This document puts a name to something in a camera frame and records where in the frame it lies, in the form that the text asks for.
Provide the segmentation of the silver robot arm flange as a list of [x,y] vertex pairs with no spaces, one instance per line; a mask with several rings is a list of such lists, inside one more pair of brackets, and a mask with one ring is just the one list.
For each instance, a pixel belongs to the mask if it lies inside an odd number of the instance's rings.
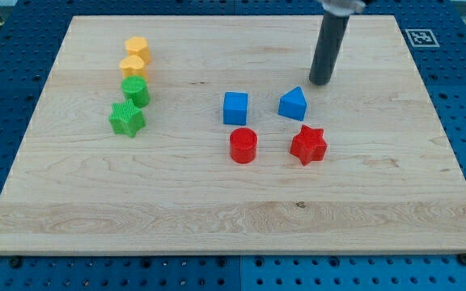
[[340,17],[361,14],[366,8],[366,3],[362,0],[318,0],[318,2],[325,11]]

